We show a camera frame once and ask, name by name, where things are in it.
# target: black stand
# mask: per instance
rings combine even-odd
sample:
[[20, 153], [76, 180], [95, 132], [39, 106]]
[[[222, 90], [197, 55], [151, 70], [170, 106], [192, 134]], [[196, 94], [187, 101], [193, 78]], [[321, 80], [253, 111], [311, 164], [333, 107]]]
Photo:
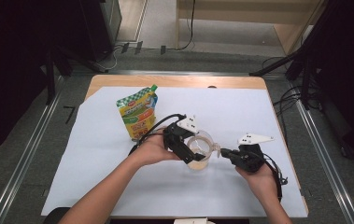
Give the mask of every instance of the black stand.
[[303, 88], [302, 88], [302, 104], [304, 108], [308, 110], [308, 87], [309, 80], [312, 73], [315, 71], [315, 65], [312, 63], [312, 56], [317, 50], [317, 43], [319, 42], [319, 35], [322, 32], [322, 29], [325, 27], [329, 18], [337, 10], [339, 2], [336, 0], [330, 0], [325, 7], [322, 15], [319, 17], [317, 24], [313, 27], [313, 30], [308, 35], [307, 39], [304, 41], [303, 45], [294, 51], [291, 55], [270, 64], [269, 66], [263, 68], [260, 71], [249, 73], [252, 77], [262, 77], [267, 73], [275, 70], [276, 68], [284, 65], [285, 63], [291, 62], [292, 64], [288, 68], [285, 76], [287, 80], [295, 80], [299, 74], [303, 73]]
[[60, 71], [60, 74], [64, 77], [70, 77], [72, 74], [72, 67], [69, 64], [66, 57], [71, 58], [78, 63], [86, 66], [91, 69], [93, 72], [104, 73], [105, 69], [95, 66], [92, 63], [89, 63], [87, 60], [79, 57], [77, 54], [72, 52], [69, 49], [63, 47], [54, 47], [48, 51], [46, 54], [46, 76], [48, 79], [48, 100], [46, 105], [49, 105], [51, 100], [55, 96], [55, 83], [54, 83], [54, 68], [53, 65], [57, 67]]

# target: metal rail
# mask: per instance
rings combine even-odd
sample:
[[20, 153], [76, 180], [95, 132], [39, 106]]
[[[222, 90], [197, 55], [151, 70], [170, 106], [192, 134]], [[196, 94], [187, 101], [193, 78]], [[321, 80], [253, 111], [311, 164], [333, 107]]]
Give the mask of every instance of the metal rail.
[[46, 105], [45, 110], [43, 111], [42, 116], [40, 117], [39, 122], [37, 123], [33, 134], [31, 135], [30, 140], [23, 151], [20, 161], [16, 166], [16, 169], [13, 172], [13, 175], [8, 180], [7, 185], [5, 186], [1, 198], [0, 198], [0, 223], [3, 223], [7, 215], [8, 209], [16, 197], [16, 194], [20, 188], [22, 180], [25, 177], [25, 174], [28, 170], [29, 165], [36, 153], [36, 149], [42, 139], [43, 133], [46, 131], [46, 128], [49, 124], [51, 116], [54, 112], [55, 107], [58, 104], [60, 99], [60, 93], [64, 87], [64, 78], [59, 76], [57, 80], [56, 89], [58, 90], [54, 99], [50, 102], [49, 105]]
[[304, 106], [300, 101], [297, 103], [297, 106], [304, 121], [304, 125], [308, 130], [308, 133], [310, 134], [310, 138], [314, 144], [314, 148], [317, 151], [324, 172], [331, 184], [334, 196], [339, 202], [340, 208], [342, 209], [342, 212], [345, 216], [346, 222], [354, 224], [354, 204], [352, 203], [347, 189], [339, 173], [337, 172], [336, 167], [333, 164], [333, 160], [328, 154], [328, 150], [325, 147], [321, 136], [319, 135], [317, 126], [311, 117], [311, 113], [310, 111], [304, 109]]

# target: black cable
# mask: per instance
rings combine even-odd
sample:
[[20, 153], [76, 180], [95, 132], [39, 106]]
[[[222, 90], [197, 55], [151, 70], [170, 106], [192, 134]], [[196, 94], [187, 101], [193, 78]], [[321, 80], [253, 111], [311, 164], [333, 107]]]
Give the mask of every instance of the black cable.
[[[281, 96], [281, 99], [280, 99], [280, 102], [279, 102], [279, 111], [282, 111], [282, 101], [285, 97], [285, 95], [288, 94], [288, 92], [296, 89], [296, 88], [300, 88], [301, 86], [296, 86], [296, 87], [292, 87], [290, 88], [289, 90], [287, 90], [282, 96]], [[281, 125], [282, 125], [282, 129], [283, 129], [283, 133], [284, 133], [284, 140], [285, 140], [285, 144], [288, 146], [288, 134], [287, 134], [287, 125], [285, 124], [285, 120], [284, 120], [284, 116], [283, 114], [281, 113], [280, 114], [280, 118], [281, 118]]]
[[247, 151], [247, 150], [240, 150], [240, 152], [241, 151], [246, 152], [249, 155], [257, 157], [258, 159], [263, 161], [270, 168], [270, 170], [272, 171], [272, 174], [273, 174], [273, 178], [274, 178], [274, 180], [276, 182], [277, 197], [278, 197], [278, 200], [281, 201], [281, 199], [282, 199], [282, 188], [281, 188], [281, 185], [288, 184], [288, 178], [283, 178], [282, 177], [281, 171], [278, 169], [278, 166], [276, 165], [276, 162], [271, 157], [269, 157], [268, 155], [262, 153], [263, 156], [266, 156], [272, 162], [272, 164], [273, 164], [273, 166], [272, 166], [264, 157], [261, 157], [260, 155], [258, 155], [255, 152], [251, 152], [251, 151]]
[[193, 39], [193, 20], [194, 20], [194, 9], [196, 6], [196, 0], [193, 0], [193, 9], [191, 10], [191, 39], [189, 40], [188, 44], [185, 45], [185, 47], [176, 49], [176, 50], [184, 50], [185, 48], [188, 47], [188, 45], [191, 43], [191, 40]]
[[138, 140], [138, 142], [133, 146], [133, 148], [130, 150], [129, 154], [132, 154], [151, 134], [153, 134], [153, 131], [159, 127], [159, 125], [161, 125], [163, 122], [165, 122], [168, 119], [174, 118], [174, 117], [178, 117], [179, 119], [184, 119], [186, 118], [186, 116], [180, 115], [180, 114], [173, 114], [170, 116], [165, 117], [164, 119], [160, 120], [159, 122], [157, 122], [155, 125], [153, 125], [153, 127], [151, 127], [151, 129], [149, 129], [149, 131], [147, 131], [144, 135], [142, 135], [142, 137]]

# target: tripod leg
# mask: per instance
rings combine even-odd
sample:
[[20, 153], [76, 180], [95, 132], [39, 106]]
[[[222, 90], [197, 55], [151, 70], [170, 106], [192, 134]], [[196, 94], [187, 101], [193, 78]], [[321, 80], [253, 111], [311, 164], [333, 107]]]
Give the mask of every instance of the tripod leg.
[[281, 60], [276, 61], [275, 63], [270, 64], [269, 66], [263, 68], [262, 70], [259, 70], [257, 72], [253, 72], [253, 73], [249, 73], [249, 75], [251, 77], [262, 77], [264, 75], [266, 75], [267, 73], [275, 70], [276, 68], [291, 62], [292, 60], [294, 60], [297, 56], [299, 56], [301, 53], [301, 51], [296, 50], [295, 52], [293, 52], [292, 54], [288, 55], [285, 58], [282, 58]]

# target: hand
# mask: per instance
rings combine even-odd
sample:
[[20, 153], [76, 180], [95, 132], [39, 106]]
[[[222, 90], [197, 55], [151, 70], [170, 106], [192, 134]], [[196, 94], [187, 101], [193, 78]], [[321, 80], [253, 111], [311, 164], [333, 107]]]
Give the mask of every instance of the hand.
[[136, 158], [141, 166], [150, 165], [159, 161], [178, 161], [179, 157], [164, 148], [163, 129], [145, 140], [129, 157]]
[[277, 197], [276, 181], [270, 167], [266, 164], [256, 173], [249, 173], [239, 167], [235, 167], [235, 170], [247, 180], [249, 187], [259, 201], [268, 197]]

